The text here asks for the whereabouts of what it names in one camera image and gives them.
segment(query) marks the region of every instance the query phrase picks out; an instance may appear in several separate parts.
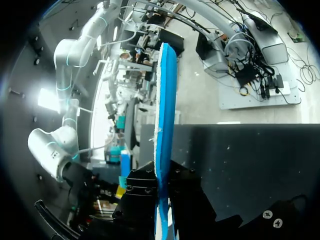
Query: black tabletop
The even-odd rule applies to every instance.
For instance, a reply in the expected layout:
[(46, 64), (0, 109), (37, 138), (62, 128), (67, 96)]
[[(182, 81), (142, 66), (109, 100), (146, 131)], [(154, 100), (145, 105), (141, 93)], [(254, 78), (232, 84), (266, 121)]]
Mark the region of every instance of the black tabletop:
[[(154, 125), (141, 129), (139, 165), (153, 160)], [(194, 168), (217, 213), (243, 223), (277, 200), (311, 197), (320, 169), (320, 125), (175, 125), (171, 159)]]

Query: power strip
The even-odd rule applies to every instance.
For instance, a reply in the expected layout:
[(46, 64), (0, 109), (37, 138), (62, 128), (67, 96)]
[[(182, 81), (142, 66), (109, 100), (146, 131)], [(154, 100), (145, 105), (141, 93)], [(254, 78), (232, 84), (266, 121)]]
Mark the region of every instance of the power strip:
[[(281, 91), (281, 93), (283, 95), (290, 95), (291, 94), (291, 89), (290, 89), (290, 85), (289, 82), (284, 81), (283, 82), (283, 88), (279, 88), (279, 90)], [(282, 96), (281, 93), (276, 93), (276, 89), (270, 89), (270, 97), (277, 97), (277, 96)]]

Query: white robotic arm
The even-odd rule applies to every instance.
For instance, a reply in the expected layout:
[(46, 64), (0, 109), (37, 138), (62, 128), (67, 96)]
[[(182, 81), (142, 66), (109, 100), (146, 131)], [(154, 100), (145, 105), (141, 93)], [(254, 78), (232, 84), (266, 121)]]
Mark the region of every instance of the white robotic arm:
[(121, 0), (108, 0), (103, 3), (103, 7), (84, 25), (79, 39), (63, 39), (54, 51), (56, 91), (62, 111), (71, 97), (73, 69), (82, 68), (88, 63), (97, 38), (120, 14)]
[(56, 91), (60, 111), (64, 113), (62, 126), (53, 132), (39, 128), (33, 130), (28, 138), (28, 147), (35, 159), (58, 182), (63, 181), (66, 164), (80, 160), (77, 134), (79, 100), (71, 99), (73, 69), (88, 63), (98, 36), (119, 16), (121, 2), (104, 1), (103, 7), (83, 27), (79, 39), (63, 39), (55, 49)]

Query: gray floor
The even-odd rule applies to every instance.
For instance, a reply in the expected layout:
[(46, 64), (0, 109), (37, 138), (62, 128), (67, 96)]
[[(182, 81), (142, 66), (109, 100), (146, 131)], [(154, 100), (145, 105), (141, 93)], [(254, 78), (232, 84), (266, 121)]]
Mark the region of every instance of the gray floor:
[[(265, 13), (269, 19), (274, 13), (283, 11), (277, 3), (271, 1), (268, 1), (270, 9), (263, 5), (258, 5), (259, 9), (257, 9), (253, 0), (243, 0), (243, 2), (247, 7)], [(230, 2), (224, 1), (220, 5), (240, 21), (240, 14)], [(215, 28), (212, 23), (198, 14), (194, 19), (206, 28)], [(316, 61), (319, 57), (318, 53), (313, 50), (311, 43), (293, 43), (287, 35), (291, 23), (286, 12), (280, 16), (275, 16), (272, 19), (272, 24), (287, 47), (293, 48), (305, 61), (307, 61), (307, 47), (309, 44), (308, 58), (310, 64), (319, 66), (319, 62)], [(219, 122), (314, 124), (320, 122), (320, 112), (317, 112), (320, 101), (320, 94), (318, 94), (320, 82), (305, 86), (306, 91), (300, 93), (302, 100), (300, 105), (221, 110), (218, 103), (219, 83), (204, 72), (202, 63), (196, 53), (198, 32), (176, 20), (173, 20), (167, 29), (184, 37), (185, 51), (178, 64), (176, 99), (176, 109), (181, 111), (180, 122), (182, 124), (215, 124)], [(294, 58), (298, 58), (293, 52), (290, 51), (289, 53)], [(301, 80), (299, 69), (296, 68), (292, 71), (296, 73), (296, 78)]]

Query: blue board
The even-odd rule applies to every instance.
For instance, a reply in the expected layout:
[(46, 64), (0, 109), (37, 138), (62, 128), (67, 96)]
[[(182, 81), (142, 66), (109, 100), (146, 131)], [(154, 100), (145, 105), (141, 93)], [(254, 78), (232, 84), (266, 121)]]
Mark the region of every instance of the blue board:
[(157, 113), (155, 124), (155, 175), (158, 182), (158, 207), (161, 239), (168, 236), (168, 177), (175, 123), (177, 55), (163, 43), (157, 69)]

